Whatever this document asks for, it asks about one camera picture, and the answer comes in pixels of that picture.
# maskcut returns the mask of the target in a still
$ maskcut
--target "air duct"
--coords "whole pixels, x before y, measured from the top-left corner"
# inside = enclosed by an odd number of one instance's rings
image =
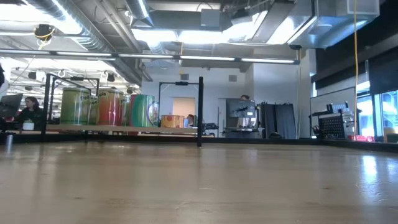
[[[115,52],[111,44],[102,36],[91,21],[72,1],[61,0],[23,0],[42,13],[59,21],[56,27],[64,33],[80,34],[84,38],[76,38],[78,44],[90,52]],[[140,83],[141,76],[126,65],[120,58],[106,62],[114,67],[128,82]]]
[[[135,20],[142,21],[150,27],[154,26],[149,16],[148,5],[145,0],[124,0],[130,15]]]

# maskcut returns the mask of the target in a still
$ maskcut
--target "colorful barrel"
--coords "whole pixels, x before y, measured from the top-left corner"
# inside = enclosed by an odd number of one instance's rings
[[[130,96],[124,96],[121,100],[122,126],[129,126]]]
[[[64,88],[61,104],[61,124],[87,125],[90,91],[85,88]]]
[[[183,128],[184,116],[180,115],[162,115],[163,128]]]
[[[130,107],[130,126],[153,127],[156,125],[159,104],[155,103],[154,96],[131,95]]]
[[[98,117],[98,97],[97,96],[90,96],[90,108],[88,110],[88,114],[90,115],[90,117],[88,119],[88,124],[96,125],[97,117]]]
[[[97,125],[120,126],[121,99],[123,92],[119,90],[100,90],[98,92]]]

